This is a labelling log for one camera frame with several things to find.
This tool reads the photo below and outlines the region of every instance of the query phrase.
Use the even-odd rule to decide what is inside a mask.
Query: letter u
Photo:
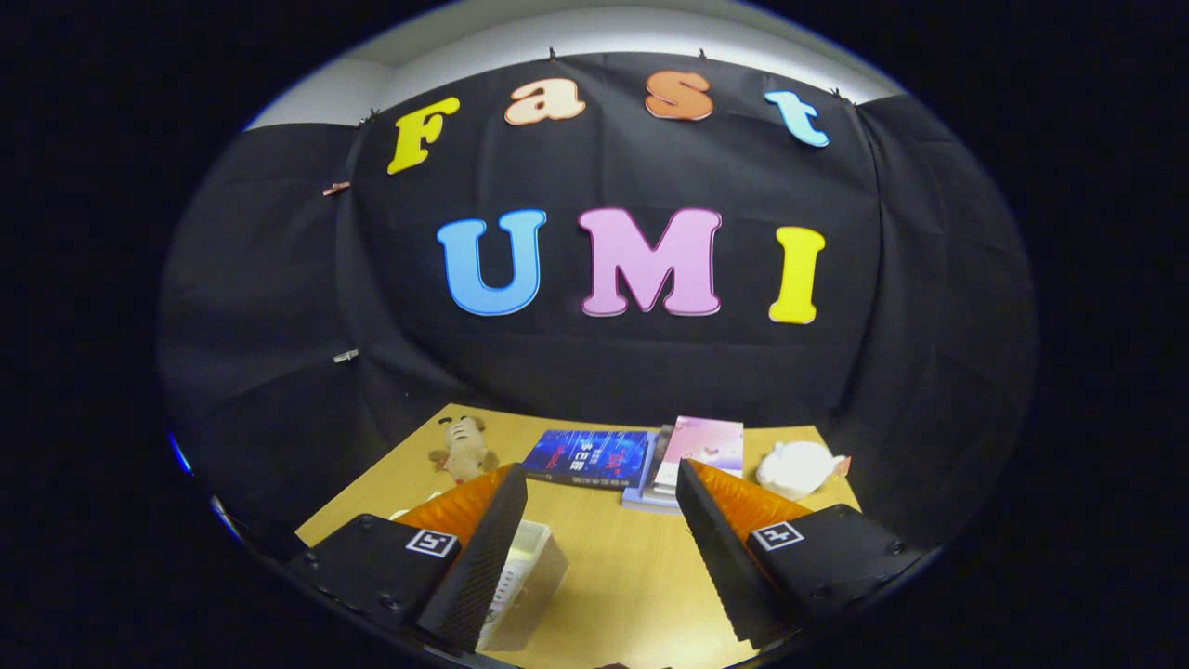
[[[451,297],[476,315],[508,315],[527,307],[541,286],[536,231],[545,225],[541,209],[517,209],[499,216],[499,227],[511,236],[512,279],[491,288],[479,272],[479,236],[487,225],[477,217],[457,220],[438,231],[446,252],[446,282]]]

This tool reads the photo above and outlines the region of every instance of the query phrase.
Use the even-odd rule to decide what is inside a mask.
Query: white wall
[[[357,125],[376,107],[376,93],[388,86],[394,71],[353,58],[332,61],[277,97],[247,127],[312,121]]]
[[[858,103],[902,91],[845,51],[824,53],[828,45],[804,30],[786,39],[722,18],[642,7],[585,8],[512,20],[452,40],[397,68],[357,59],[369,53],[379,58],[384,40],[396,43],[404,31],[426,30],[416,24],[394,29],[357,49],[351,58],[340,58],[312,75],[249,127],[300,121],[354,125],[370,108],[384,109],[473,74],[548,57],[549,46],[559,56],[614,51],[696,56],[704,49],[711,59],[772,71],[826,90],[838,88]]]

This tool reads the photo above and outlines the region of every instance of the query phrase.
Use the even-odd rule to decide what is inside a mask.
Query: black cloth
[[[652,116],[660,70],[711,82],[700,121]],[[504,121],[511,90],[578,84],[585,111]],[[817,111],[830,144],[785,127],[772,90]],[[396,120],[447,96],[428,159],[389,175]],[[332,182],[351,187],[334,196]],[[578,216],[621,207],[656,244],[713,209],[718,313],[591,317]],[[459,308],[438,229],[486,221],[486,284],[511,278],[497,227],[547,213],[523,309]],[[807,324],[773,322],[781,226],[819,232]],[[672,289],[662,288],[661,298]],[[819,425],[855,457],[864,511],[923,548],[951,537],[1011,453],[1034,367],[1031,277],[1012,213],[977,162],[908,96],[855,106],[804,83],[684,56],[522,63],[382,111],[359,127],[244,132],[187,212],[163,284],[161,367],[175,433],[233,516],[270,545],[443,404],[660,425]],[[334,364],[338,354],[359,358]]]

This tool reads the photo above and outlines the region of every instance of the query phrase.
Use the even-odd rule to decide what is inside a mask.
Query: letter m
[[[628,310],[619,294],[618,274],[644,313],[652,310],[661,288],[673,274],[673,290],[665,309],[674,315],[711,315],[722,302],[715,295],[715,231],[723,217],[707,209],[680,209],[669,219],[655,248],[640,232],[628,212],[618,208],[591,209],[578,225],[591,235],[593,280],[591,295],[583,302],[587,315],[610,316]]]

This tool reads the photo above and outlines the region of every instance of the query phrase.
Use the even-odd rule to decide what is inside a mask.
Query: stuffed toy
[[[453,425],[447,425],[446,450],[429,454],[429,460],[434,461],[434,469],[448,472],[457,486],[495,471],[499,466],[499,459],[487,450],[487,444],[480,435],[483,429],[482,419],[468,416],[464,416]]]
[[[755,473],[760,486],[797,501],[822,487],[832,475],[845,476],[850,459],[833,456],[816,442],[778,443]]]

